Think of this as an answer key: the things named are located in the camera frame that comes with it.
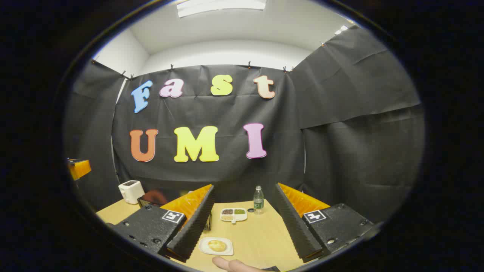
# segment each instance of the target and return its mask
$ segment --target human hand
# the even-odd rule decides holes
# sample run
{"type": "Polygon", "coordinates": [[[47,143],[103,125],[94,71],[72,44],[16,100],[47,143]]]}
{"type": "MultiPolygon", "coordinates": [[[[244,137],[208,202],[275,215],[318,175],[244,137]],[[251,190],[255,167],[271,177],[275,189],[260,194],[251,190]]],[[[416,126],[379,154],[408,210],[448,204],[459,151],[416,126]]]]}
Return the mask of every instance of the human hand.
{"type": "Polygon", "coordinates": [[[239,260],[227,261],[222,257],[213,257],[212,262],[220,269],[228,272],[265,272],[262,269],[248,266],[239,260]]]}

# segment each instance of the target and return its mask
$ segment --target orange letter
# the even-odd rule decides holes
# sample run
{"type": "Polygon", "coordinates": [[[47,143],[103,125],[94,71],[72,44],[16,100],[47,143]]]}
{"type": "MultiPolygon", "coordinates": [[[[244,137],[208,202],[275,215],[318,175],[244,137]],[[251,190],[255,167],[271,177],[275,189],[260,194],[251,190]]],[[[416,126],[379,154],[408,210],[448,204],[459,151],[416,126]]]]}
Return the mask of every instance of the orange letter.
{"type": "Polygon", "coordinates": [[[132,130],[129,135],[131,136],[131,155],[133,158],[139,162],[149,162],[154,157],[154,142],[156,135],[158,134],[157,129],[149,129],[146,131],[148,136],[148,151],[146,153],[141,153],[139,150],[139,142],[141,140],[141,135],[143,132],[141,130],[132,130]]]}
{"type": "Polygon", "coordinates": [[[275,96],[275,92],[269,90],[269,85],[274,84],[274,81],[267,79],[267,76],[254,78],[254,83],[257,83],[257,91],[262,98],[270,99],[275,96]]]}

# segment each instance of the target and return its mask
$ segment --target ceiling light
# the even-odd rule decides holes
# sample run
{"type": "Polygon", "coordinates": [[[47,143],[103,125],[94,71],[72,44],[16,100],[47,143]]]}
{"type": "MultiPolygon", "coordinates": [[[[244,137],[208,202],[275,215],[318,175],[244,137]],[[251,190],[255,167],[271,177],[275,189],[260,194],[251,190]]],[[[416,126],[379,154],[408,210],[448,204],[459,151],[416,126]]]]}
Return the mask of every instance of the ceiling light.
{"type": "Polygon", "coordinates": [[[221,9],[264,10],[267,0],[188,0],[177,5],[178,17],[221,9]]]}

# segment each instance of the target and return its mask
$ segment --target wooden table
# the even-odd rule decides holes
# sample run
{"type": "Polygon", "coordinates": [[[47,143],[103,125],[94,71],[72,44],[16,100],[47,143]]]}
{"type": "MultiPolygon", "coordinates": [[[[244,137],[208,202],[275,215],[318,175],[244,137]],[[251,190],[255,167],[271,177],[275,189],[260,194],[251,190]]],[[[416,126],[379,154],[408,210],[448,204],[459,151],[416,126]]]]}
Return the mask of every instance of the wooden table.
{"type": "MultiPolygon", "coordinates": [[[[230,239],[234,248],[234,255],[222,257],[227,260],[238,259],[253,267],[263,269],[277,266],[280,271],[288,271],[303,265],[282,217],[267,200],[264,203],[264,213],[261,215],[249,212],[247,220],[237,221],[235,225],[220,220],[221,209],[249,209],[253,207],[253,201],[215,203],[212,208],[212,230],[204,231],[200,239],[205,237],[230,239]]],[[[131,205],[124,200],[120,200],[100,210],[97,215],[106,223],[117,224],[138,209],[138,205],[131,205]]],[[[215,255],[201,252],[198,244],[186,263],[174,259],[172,261],[205,272],[224,271],[212,263],[212,258],[215,255]]]]}

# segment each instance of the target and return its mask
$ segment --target water bottle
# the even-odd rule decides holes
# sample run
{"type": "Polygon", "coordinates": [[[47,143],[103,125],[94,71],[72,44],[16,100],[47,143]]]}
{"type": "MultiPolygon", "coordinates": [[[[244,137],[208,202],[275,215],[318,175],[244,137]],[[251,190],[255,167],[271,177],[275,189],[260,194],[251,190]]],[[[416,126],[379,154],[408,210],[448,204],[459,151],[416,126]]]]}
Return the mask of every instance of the water bottle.
{"type": "Polygon", "coordinates": [[[254,193],[254,213],[262,214],[264,208],[264,194],[260,185],[256,186],[256,192],[254,193]]]}

